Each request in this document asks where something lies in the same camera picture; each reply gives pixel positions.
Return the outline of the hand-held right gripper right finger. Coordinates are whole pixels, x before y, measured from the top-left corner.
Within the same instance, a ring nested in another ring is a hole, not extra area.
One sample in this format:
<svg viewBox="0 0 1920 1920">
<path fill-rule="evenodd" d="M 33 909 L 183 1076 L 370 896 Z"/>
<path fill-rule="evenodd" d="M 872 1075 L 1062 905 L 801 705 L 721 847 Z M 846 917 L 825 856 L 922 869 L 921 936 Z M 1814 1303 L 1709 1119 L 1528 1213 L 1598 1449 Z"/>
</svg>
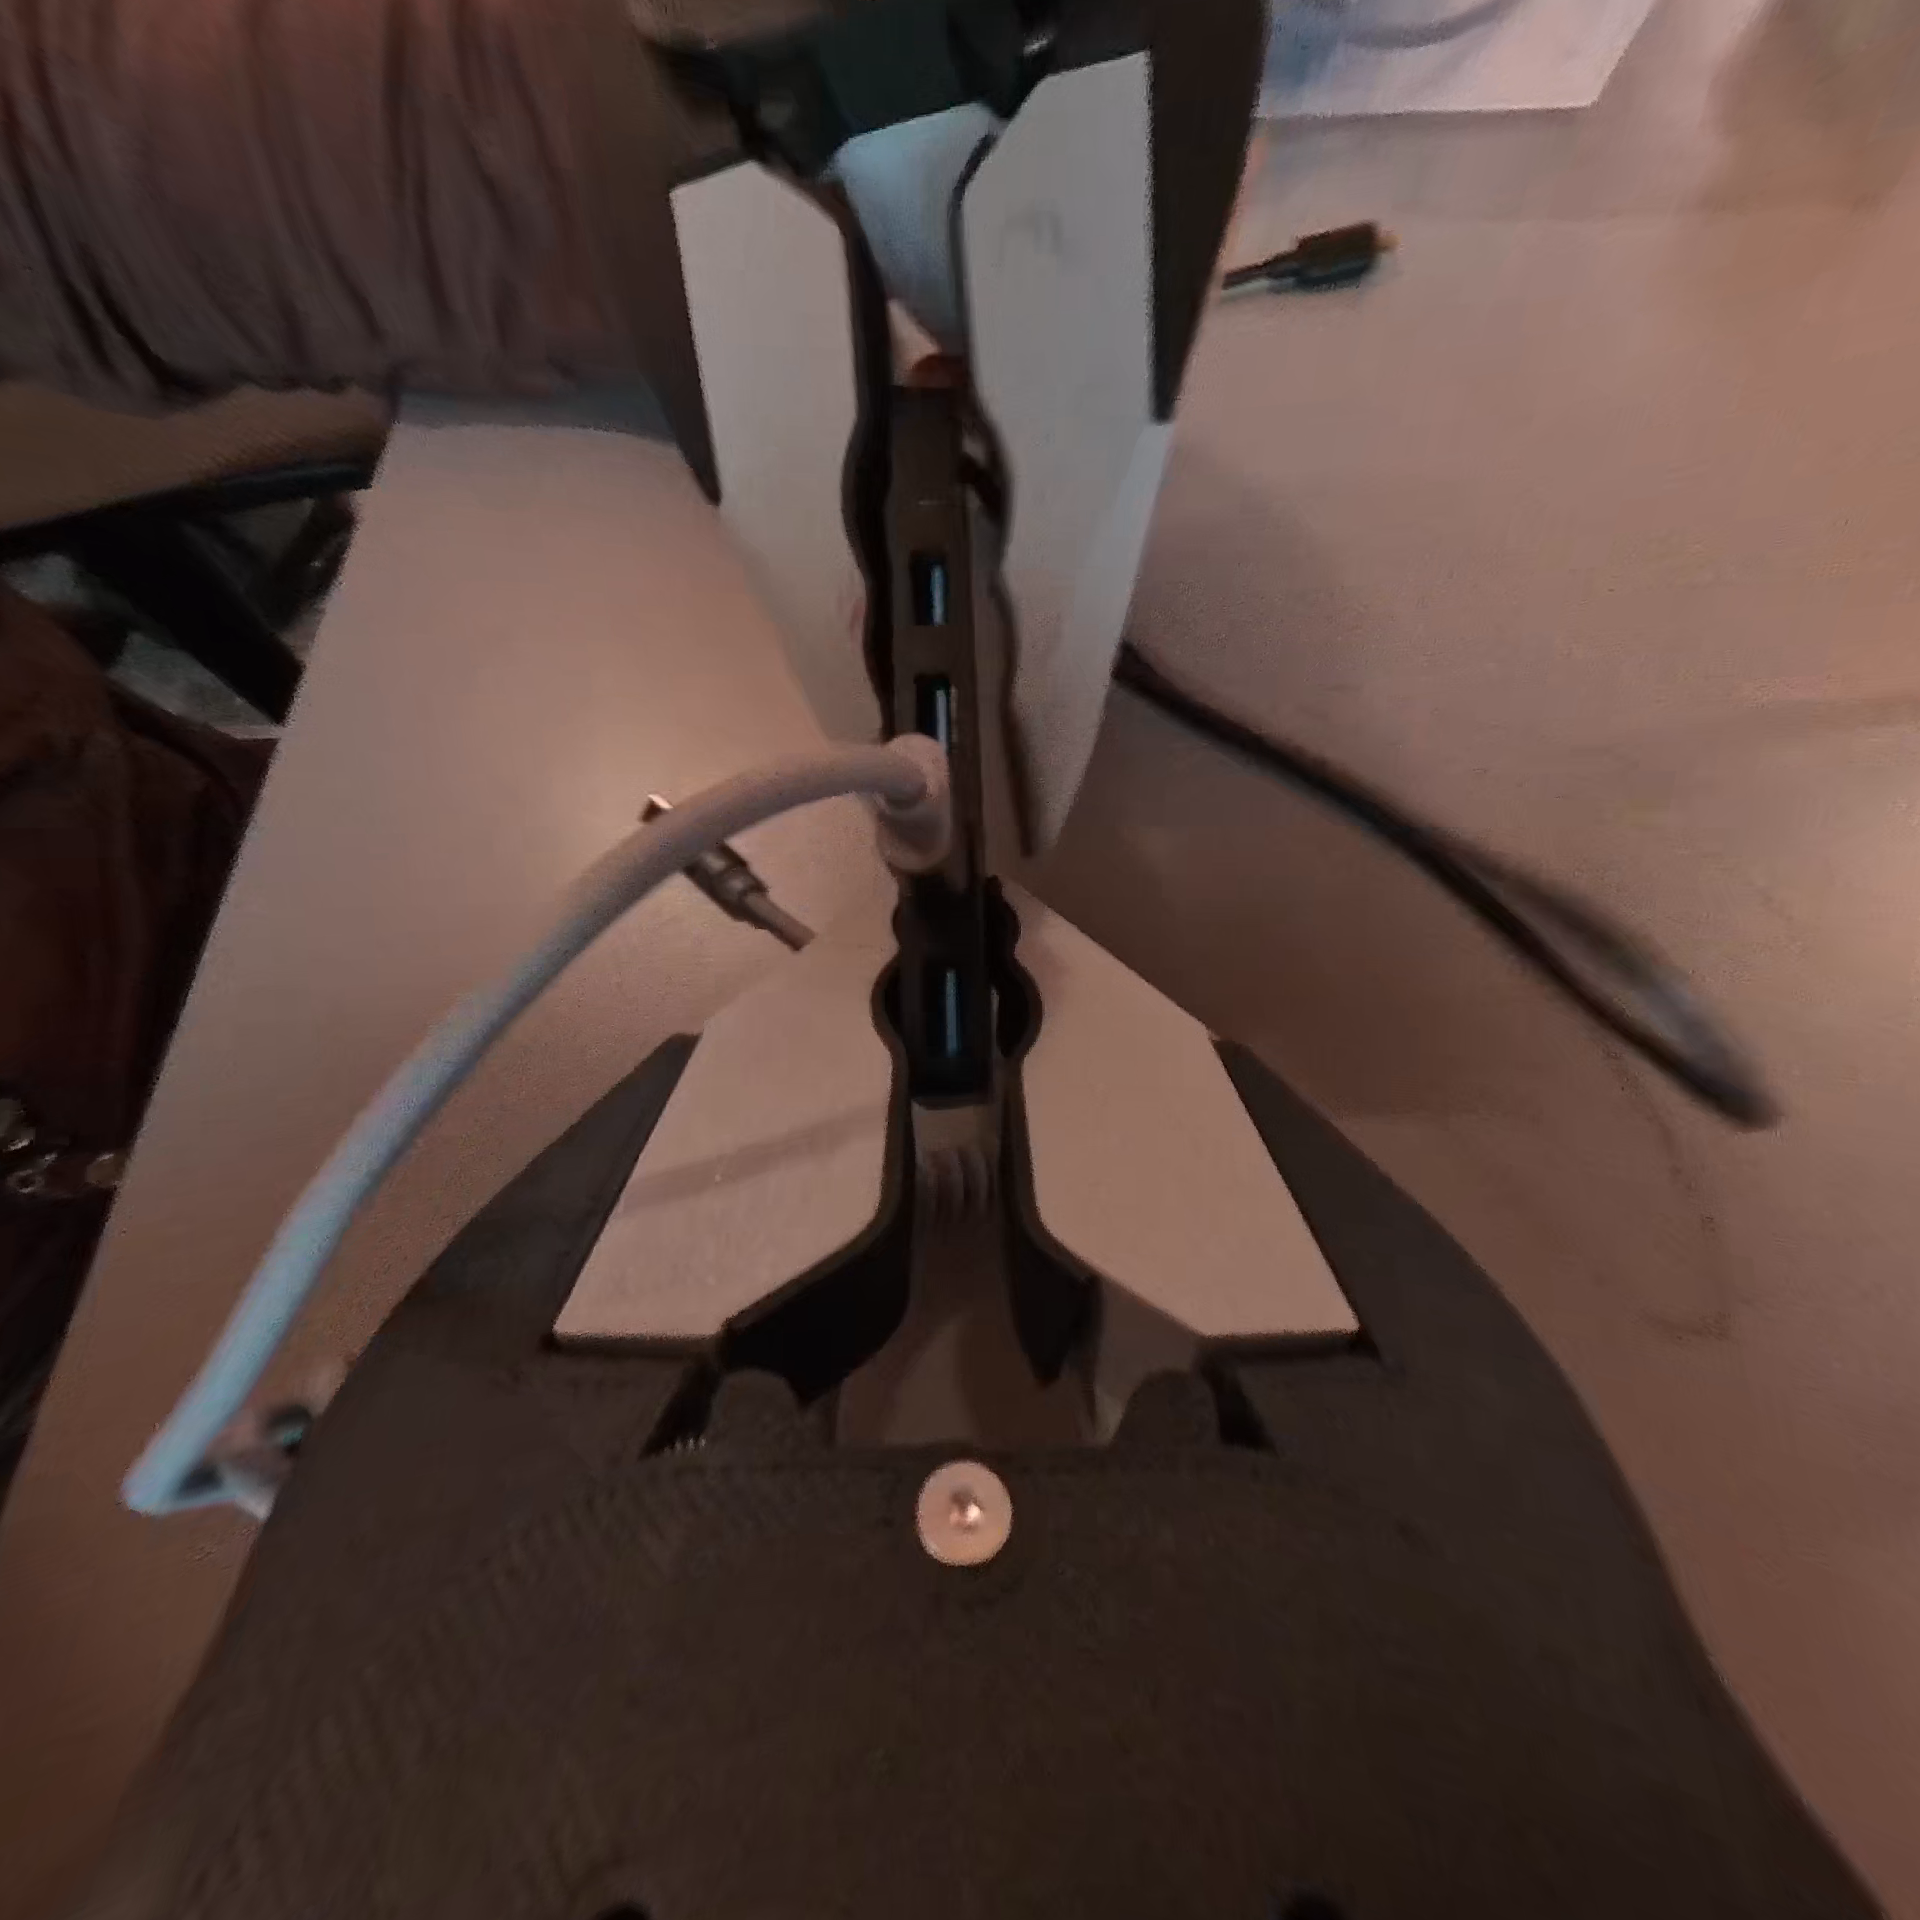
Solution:
<svg viewBox="0 0 1920 1920">
<path fill-rule="evenodd" d="M 1038 1381 L 1320 1353 L 1359 1320 L 1210 1031 L 1042 901 L 998 914 L 998 1193 Z"/>
</svg>

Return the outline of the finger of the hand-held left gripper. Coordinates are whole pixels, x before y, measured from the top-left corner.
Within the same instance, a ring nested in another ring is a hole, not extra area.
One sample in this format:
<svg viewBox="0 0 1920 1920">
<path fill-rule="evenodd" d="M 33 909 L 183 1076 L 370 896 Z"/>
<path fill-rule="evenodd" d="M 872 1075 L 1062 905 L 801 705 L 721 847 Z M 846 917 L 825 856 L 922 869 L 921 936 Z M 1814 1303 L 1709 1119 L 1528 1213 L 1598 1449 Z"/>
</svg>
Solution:
<svg viewBox="0 0 1920 1920">
<path fill-rule="evenodd" d="M 1085 778 L 1160 491 L 1152 243 L 1144 106 L 1025 106 L 957 191 L 966 362 L 1006 488 L 1003 739 L 1027 856 Z"/>
<path fill-rule="evenodd" d="M 672 195 L 718 514 L 834 740 L 881 735 L 850 533 L 854 277 L 825 204 L 759 161 Z"/>
</svg>

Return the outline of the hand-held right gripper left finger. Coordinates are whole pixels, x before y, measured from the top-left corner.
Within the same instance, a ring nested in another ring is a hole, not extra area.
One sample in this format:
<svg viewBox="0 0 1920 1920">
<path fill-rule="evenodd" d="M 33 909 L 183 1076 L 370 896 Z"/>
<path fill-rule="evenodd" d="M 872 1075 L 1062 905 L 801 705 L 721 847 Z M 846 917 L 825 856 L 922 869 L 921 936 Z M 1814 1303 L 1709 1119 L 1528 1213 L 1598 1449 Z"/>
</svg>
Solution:
<svg viewBox="0 0 1920 1920">
<path fill-rule="evenodd" d="M 570 1284 L 570 1353 L 763 1372 L 815 1402 L 901 1331 L 914 1195 L 869 901 L 703 1026 Z"/>
</svg>

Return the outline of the black usb hub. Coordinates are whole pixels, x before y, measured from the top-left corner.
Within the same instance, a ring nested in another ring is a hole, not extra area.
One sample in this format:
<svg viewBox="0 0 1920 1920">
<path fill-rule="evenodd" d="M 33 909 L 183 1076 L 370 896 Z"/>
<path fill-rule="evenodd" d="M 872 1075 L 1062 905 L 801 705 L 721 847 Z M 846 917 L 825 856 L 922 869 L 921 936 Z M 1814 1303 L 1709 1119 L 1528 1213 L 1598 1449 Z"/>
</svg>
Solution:
<svg viewBox="0 0 1920 1920">
<path fill-rule="evenodd" d="M 966 447 L 950 391 L 896 388 L 870 580 L 870 677 L 886 737 L 942 749 L 947 851 L 898 882 L 888 1010 L 905 1083 L 939 1112 L 991 1097 L 997 1069 Z"/>
</svg>

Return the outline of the person's brown sweater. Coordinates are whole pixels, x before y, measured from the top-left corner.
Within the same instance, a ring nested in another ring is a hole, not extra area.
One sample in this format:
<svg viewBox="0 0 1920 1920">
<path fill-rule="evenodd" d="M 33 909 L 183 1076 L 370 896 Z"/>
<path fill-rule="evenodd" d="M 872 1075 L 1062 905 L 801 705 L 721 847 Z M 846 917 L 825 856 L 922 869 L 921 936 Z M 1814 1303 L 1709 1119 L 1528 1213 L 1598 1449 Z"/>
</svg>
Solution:
<svg viewBox="0 0 1920 1920">
<path fill-rule="evenodd" d="M 645 377 L 648 90 L 622 5 L 5 5 L 5 381 Z"/>
</svg>

